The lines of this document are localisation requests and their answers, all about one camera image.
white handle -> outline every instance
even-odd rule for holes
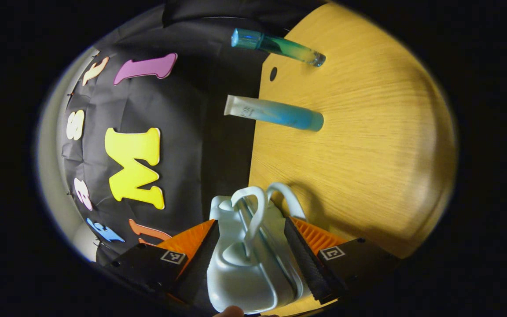
[[[230,201],[232,203],[232,207],[236,206],[238,200],[243,197],[254,195],[257,197],[257,211],[252,217],[250,221],[250,226],[248,227],[248,231],[246,232],[246,236],[244,237],[243,243],[246,249],[246,257],[250,257],[253,252],[252,240],[255,237],[255,234],[259,231],[261,226],[261,222],[263,221],[263,215],[265,214],[265,209],[267,208],[267,201],[265,199],[265,192],[263,189],[257,186],[246,187],[236,191]]]
[[[288,187],[283,183],[273,183],[269,185],[269,187],[267,188],[267,202],[269,202],[271,196],[276,191],[283,194],[283,197],[287,201],[290,215],[292,215],[295,218],[306,221],[306,215],[304,215],[304,211],[302,210],[302,206],[300,205],[298,198],[292,192],[290,187]]]

wood grain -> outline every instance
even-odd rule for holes
[[[434,229],[455,179],[455,131],[439,87],[399,42],[336,4],[316,9],[286,38],[326,62],[316,68],[271,54],[259,98],[321,112],[324,126],[309,132],[257,121],[250,185],[289,184],[310,223],[410,256]],[[304,299],[265,314],[318,307]]]

white plastic object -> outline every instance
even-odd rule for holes
[[[310,294],[284,236],[283,214],[269,200],[274,191],[283,193],[291,215],[305,218],[294,193],[280,183],[270,185],[268,193],[248,187],[211,201],[210,219],[218,220],[220,237],[207,287],[217,311],[237,305],[246,314],[262,313]]]

black cloth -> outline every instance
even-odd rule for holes
[[[223,111],[228,94],[258,97],[261,65],[267,54],[231,48],[231,34],[234,28],[246,28],[284,36],[320,4],[229,2],[214,14],[206,10],[211,5],[202,11],[193,1],[168,2],[96,42],[100,53],[84,72],[107,56],[109,60],[85,86],[83,75],[78,80],[62,119],[66,122],[72,112],[83,110],[83,135],[70,140],[61,131],[60,146],[70,191],[75,192],[74,178],[78,178],[85,181],[90,193],[91,211],[72,195],[83,219],[109,227],[125,240],[102,240],[103,245],[122,254],[139,238],[160,243],[161,239],[136,235],[129,219],[173,236],[207,220],[214,196],[247,187],[255,121],[224,116]],[[127,60],[138,62],[171,52],[177,53],[177,61],[167,78],[140,76],[113,85]],[[108,128],[119,133],[159,128],[159,163],[139,162],[159,174],[159,180],[141,188],[161,188],[164,209],[127,198],[115,200],[109,178],[122,166],[105,152]]]

pink number 1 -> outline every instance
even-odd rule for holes
[[[125,78],[155,75],[157,78],[166,78],[171,69],[175,65],[177,54],[169,53],[161,58],[141,60],[140,62],[133,62],[128,60],[118,71],[115,76],[113,84],[118,85]]]

